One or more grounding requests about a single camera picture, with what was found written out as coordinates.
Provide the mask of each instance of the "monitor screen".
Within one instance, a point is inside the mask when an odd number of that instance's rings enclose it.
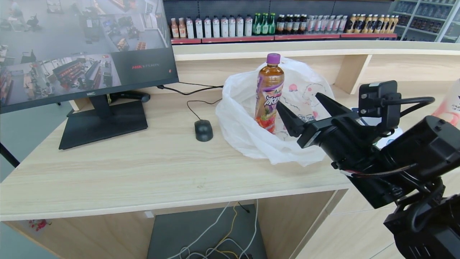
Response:
[[[3,0],[0,112],[178,82],[162,0]]]

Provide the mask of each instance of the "computer mouse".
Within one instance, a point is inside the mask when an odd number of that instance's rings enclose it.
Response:
[[[195,121],[195,136],[198,141],[210,141],[214,136],[211,123],[208,120]]]

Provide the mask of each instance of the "purple bottle cap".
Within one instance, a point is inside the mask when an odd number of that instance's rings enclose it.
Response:
[[[280,63],[281,55],[278,53],[270,53],[267,55],[267,64],[277,65]]]

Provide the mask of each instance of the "monitor base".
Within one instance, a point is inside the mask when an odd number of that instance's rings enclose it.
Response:
[[[109,106],[105,95],[90,97],[94,110],[69,115],[59,149],[144,130],[147,126],[141,101]]]

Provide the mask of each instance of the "robotic arm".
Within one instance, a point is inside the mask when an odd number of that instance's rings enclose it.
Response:
[[[460,196],[443,198],[441,180],[460,166],[460,130],[426,116],[383,149],[374,145],[394,133],[402,116],[434,98],[401,99],[396,81],[362,85],[359,113],[321,93],[316,98],[330,118],[304,123],[281,102],[276,106],[288,133],[299,137],[300,147],[321,147],[331,166],[346,174],[373,208],[396,203],[384,225],[405,258],[460,259]],[[401,112],[401,104],[410,103],[415,105]],[[382,121],[361,125],[361,117]]]

